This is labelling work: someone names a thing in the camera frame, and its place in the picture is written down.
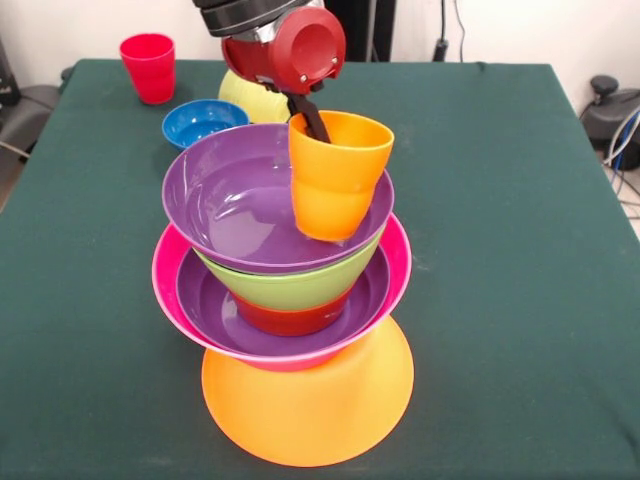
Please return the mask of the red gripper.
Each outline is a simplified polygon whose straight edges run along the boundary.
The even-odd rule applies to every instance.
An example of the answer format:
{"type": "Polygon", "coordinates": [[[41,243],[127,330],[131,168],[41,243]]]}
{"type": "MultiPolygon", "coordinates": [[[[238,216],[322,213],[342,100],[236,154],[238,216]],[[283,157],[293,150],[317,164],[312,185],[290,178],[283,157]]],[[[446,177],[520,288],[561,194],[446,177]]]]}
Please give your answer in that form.
{"type": "Polygon", "coordinates": [[[304,118],[308,136],[330,142],[317,106],[305,95],[339,75],[346,57],[346,37],[327,9],[303,6],[281,17],[268,41],[231,36],[222,41],[224,59],[239,77],[288,93],[292,117],[304,118]]]}

